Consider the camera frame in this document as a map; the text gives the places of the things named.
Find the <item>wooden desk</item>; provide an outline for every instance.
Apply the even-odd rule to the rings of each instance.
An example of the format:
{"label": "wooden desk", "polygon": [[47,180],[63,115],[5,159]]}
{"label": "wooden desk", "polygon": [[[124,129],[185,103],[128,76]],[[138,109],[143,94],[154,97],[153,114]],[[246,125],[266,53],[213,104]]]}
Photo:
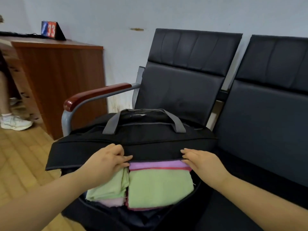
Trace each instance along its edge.
{"label": "wooden desk", "polygon": [[[0,37],[0,50],[31,119],[61,138],[63,103],[72,95],[105,86],[103,47],[74,41]],[[106,99],[78,109],[72,128],[107,113]]]}

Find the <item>sock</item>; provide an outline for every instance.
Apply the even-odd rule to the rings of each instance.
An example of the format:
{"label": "sock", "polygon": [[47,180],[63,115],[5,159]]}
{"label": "sock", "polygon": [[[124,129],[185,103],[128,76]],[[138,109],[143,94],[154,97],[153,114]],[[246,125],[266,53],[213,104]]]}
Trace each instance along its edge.
{"label": "sock", "polygon": [[9,121],[13,117],[12,113],[2,114],[3,121]]}

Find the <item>hand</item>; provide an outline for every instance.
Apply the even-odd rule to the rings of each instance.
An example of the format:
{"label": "hand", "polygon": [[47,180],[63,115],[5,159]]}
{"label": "hand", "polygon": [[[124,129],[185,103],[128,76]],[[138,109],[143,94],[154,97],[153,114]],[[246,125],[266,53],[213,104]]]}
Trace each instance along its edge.
{"label": "hand", "polygon": [[182,161],[188,164],[202,181],[217,191],[232,176],[213,153],[187,148],[181,152],[185,158]]}
{"label": "hand", "polygon": [[121,168],[128,167],[132,155],[124,156],[121,145],[110,144],[95,152],[87,162],[74,173],[84,191],[107,183]]}

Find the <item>white sneaker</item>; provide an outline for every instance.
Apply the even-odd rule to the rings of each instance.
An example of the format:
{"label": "white sneaker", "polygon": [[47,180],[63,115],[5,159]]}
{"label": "white sneaker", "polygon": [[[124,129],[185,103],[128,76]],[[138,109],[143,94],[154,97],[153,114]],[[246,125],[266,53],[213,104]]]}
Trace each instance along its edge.
{"label": "white sneaker", "polygon": [[12,129],[16,131],[22,131],[28,129],[33,124],[33,122],[23,120],[19,116],[12,116],[11,118],[5,121],[3,120],[3,118],[1,118],[0,122],[1,122],[1,128]]}

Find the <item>green towel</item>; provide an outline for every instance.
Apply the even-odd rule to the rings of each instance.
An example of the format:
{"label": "green towel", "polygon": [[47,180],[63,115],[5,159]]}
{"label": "green towel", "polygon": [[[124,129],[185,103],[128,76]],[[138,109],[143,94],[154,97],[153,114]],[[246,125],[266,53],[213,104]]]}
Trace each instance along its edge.
{"label": "green towel", "polygon": [[102,199],[115,199],[125,197],[126,188],[129,186],[128,167],[121,169],[106,184],[88,190],[86,199],[97,201]]}
{"label": "green towel", "polygon": [[129,208],[155,208],[179,202],[193,190],[188,170],[145,169],[129,173]]}

